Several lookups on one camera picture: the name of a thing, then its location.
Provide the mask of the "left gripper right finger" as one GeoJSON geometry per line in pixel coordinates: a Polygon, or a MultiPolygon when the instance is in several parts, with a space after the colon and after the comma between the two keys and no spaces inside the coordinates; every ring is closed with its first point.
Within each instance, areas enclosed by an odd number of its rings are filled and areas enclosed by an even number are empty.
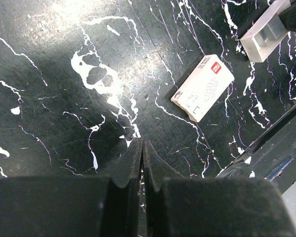
{"type": "Polygon", "coordinates": [[[257,178],[185,178],[143,141],[150,237],[296,237],[278,189],[257,178]]]}

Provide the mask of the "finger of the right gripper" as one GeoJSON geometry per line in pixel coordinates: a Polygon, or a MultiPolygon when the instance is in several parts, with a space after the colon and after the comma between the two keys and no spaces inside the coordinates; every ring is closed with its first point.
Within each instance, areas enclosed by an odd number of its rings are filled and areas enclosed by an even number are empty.
{"type": "Polygon", "coordinates": [[[279,18],[286,30],[296,32],[296,1],[294,1],[289,8],[280,13],[279,18]]]}

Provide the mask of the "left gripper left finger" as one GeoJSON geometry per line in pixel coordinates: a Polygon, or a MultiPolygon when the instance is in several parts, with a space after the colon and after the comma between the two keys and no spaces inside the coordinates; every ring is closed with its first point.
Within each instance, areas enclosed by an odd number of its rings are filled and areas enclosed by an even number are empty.
{"type": "Polygon", "coordinates": [[[0,237],[135,237],[143,141],[88,177],[0,180],[0,237]]]}

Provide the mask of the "staple box tray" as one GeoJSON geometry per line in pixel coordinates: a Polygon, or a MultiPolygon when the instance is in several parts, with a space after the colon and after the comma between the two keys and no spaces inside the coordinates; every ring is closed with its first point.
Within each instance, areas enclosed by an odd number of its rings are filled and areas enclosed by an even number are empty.
{"type": "Polygon", "coordinates": [[[289,0],[274,1],[240,39],[250,62],[264,62],[286,37],[289,31],[279,15],[290,6],[289,0]]]}

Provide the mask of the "white staple box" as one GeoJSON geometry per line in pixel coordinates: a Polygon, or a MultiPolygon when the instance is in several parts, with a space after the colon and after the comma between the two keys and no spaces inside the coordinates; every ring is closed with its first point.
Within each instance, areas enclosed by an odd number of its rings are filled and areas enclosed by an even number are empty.
{"type": "Polygon", "coordinates": [[[200,122],[234,81],[232,72],[215,55],[206,55],[172,96],[189,119],[200,122]]]}

